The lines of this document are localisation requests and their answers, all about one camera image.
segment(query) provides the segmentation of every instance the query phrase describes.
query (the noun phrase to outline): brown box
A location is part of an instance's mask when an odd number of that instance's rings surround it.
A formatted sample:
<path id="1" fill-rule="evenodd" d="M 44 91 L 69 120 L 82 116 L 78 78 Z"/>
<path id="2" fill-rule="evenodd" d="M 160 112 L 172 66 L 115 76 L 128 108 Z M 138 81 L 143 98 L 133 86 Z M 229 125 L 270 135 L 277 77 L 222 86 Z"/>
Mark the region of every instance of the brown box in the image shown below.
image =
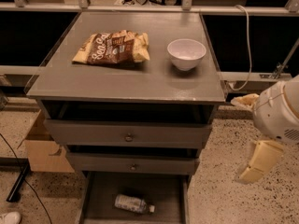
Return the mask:
<path id="1" fill-rule="evenodd" d="M 65 157 L 64 147 L 60 147 L 53 141 L 43 124 L 44 119 L 43 114 L 39 112 L 23 141 L 31 170 L 34 172 L 74 173 L 74 169 Z"/>

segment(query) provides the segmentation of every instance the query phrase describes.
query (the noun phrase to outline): drawer handle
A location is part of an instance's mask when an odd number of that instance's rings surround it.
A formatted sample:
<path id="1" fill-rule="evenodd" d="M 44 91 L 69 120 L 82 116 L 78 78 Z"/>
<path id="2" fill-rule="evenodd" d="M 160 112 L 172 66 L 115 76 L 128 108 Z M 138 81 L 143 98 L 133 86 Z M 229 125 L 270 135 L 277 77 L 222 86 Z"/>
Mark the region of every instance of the drawer handle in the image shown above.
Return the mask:
<path id="1" fill-rule="evenodd" d="M 128 133 L 125 137 L 124 137 L 124 140 L 126 142 L 132 142 L 133 141 L 133 137 L 130 133 Z"/>
<path id="2" fill-rule="evenodd" d="M 130 169 L 131 169 L 132 171 L 135 171 L 135 170 L 137 169 L 137 165 L 136 165 L 136 164 L 133 164 L 133 165 L 130 167 Z"/>

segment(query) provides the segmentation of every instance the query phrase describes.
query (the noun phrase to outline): floor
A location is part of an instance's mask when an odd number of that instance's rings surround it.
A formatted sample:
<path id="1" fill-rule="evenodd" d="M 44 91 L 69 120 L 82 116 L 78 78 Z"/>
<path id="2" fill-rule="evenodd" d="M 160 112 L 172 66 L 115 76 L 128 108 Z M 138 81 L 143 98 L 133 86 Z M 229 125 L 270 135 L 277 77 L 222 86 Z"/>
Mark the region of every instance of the floor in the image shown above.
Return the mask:
<path id="1" fill-rule="evenodd" d="M 37 111 L 34 101 L 23 98 L 10 98 L 0 111 L 0 133 L 19 157 L 26 157 L 21 140 Z M 299 223 L 299 146 L 286 146 L 283 159 L 260 181 L 245 185 L 235 179 L 249 159 L 249 141 L 260 135 L 249 111 L 221 106 L 188 189 L 191 224 Z M 0 153 L 1 157 L 12 157 L 3 140 Z M 18 210 L 22 224 L 49 223 L 26 184 L 17 203 L 6 202 L 17 176 L 17 169 L 0 167 L 0 213 Z M 75 223 L 85 187 L 80 174 L 31 173 L 26 179 L 36 189 L 53 224 Z"/>

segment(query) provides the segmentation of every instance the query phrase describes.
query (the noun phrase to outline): shoe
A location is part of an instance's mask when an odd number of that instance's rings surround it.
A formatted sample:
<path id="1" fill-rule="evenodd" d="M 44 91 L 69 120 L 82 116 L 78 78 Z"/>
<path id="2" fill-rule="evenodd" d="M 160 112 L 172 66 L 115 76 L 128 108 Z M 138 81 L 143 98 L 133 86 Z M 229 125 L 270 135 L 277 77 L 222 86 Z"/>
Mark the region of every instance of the shoe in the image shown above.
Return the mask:
<path id="1" fill-rule="evenodd" d="M 18 212 L 4 213 L 0 215 L 0 224 L 19 224 L 21 214 Z"/>

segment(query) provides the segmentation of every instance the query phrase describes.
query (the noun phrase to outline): bottle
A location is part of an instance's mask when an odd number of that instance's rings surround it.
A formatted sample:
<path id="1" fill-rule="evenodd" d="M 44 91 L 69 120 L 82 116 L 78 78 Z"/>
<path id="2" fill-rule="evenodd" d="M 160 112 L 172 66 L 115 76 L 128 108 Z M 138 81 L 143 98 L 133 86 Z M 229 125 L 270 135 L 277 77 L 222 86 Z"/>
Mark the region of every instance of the bottle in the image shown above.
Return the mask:
<path id="1" fill-rule="evenodd" d="M 147 204 L 145 200 L 123 194 L 119 194 L 116 197 L 114 205 L 117 208 L 139 214 L 153 213 L 155 211 L 155 206 Z"/>

